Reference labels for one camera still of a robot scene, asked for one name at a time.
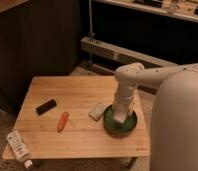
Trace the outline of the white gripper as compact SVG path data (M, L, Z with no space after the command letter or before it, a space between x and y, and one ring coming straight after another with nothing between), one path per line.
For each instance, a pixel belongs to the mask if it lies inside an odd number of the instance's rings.
M118 87L113 101L113 113L123 111L127 116L133 114L134 89L132 87Z

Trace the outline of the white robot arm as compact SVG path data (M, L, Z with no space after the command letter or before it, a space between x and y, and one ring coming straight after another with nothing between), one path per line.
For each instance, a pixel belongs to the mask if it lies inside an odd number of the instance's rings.
M157 90L150 133L150 171L198 171L198 63L145 68L121 66L114 120L123 123L139 86Z

